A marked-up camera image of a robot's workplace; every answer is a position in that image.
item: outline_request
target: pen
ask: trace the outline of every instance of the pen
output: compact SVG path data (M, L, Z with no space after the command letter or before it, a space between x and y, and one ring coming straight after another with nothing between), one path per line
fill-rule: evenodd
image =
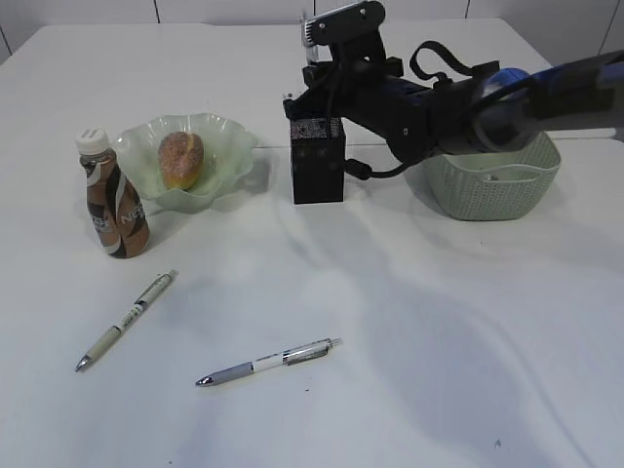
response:
M310 344L289 349L282 353L271 354L255 361L235 366L233 368L219 370L218 372L206 375L200 378L195 385L198 387L212 387L236 378L246 377L256 372L266 371L268 369L277 368L278 366L291 366L293 364L309 361L310 359L321 358L327 356L330 350L342 344L341 338L322 339Z
M115 344L115 342L121 337L122 334L141 316L145 310L150 306L156 297L165 290L165 288L176 277L176 271L172 270L169 273L159 276L140 297L135 301L132 309L126 317L124 317L119 325L114 325L108 331L101 336L101 338L94 344L89 351L85 353L78 365L76 371L83 371L90 366L94 361L99 359L103 354Z

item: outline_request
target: woven plastic basket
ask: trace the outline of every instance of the woven plastic basket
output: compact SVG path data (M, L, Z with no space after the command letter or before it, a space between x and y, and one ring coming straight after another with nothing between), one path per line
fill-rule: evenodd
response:
M471 221L517 219L548 190L561 156L546 134L522 151L461 156L424 162L429 185L451 217Z

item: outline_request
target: bread roll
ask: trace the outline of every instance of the bread roll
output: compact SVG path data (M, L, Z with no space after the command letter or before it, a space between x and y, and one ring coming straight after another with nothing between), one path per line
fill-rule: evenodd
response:
M158 163L167 188L186 190L193 186L204 168L204 143L195 134L168 134L158 147Z

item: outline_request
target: bottle cap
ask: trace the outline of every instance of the bottle cap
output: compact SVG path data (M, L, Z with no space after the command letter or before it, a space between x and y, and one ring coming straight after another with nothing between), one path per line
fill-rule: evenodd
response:
M76 136L78 152L85 156L103 153L110 147L108 135L101 129L85 129Z

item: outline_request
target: white pen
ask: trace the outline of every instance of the white pen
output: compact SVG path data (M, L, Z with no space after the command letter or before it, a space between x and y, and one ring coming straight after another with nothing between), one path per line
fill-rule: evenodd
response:
M321 358L327 356L330 350L338 344L342 344L342 339L326 338L315 341L282 353L264 356L263 358L249 361L248 363L240 364L233 368L219 370L200 378L195 382L195 385L198 387L212 387L213 385L225 383L236 378L246 377L256 372L267 371L277 368L278 366L291 366L293 364L302 363L303 361L309 361L310 359Z
M103 356L103 354L108 351L113 344L115 344L115 342L138 319L138 317L140 317L141 314L147 310L149 305L156 300L156 297L158 297L158 295L172 283L175 277L175 270L159 276L156 281L154 281L135 301L133 308L130 309L130 312L122 319L121 323L108 329L108 331L101 336L96 344L94 344L91 349L85 353L76 366L76 371L83 371Z

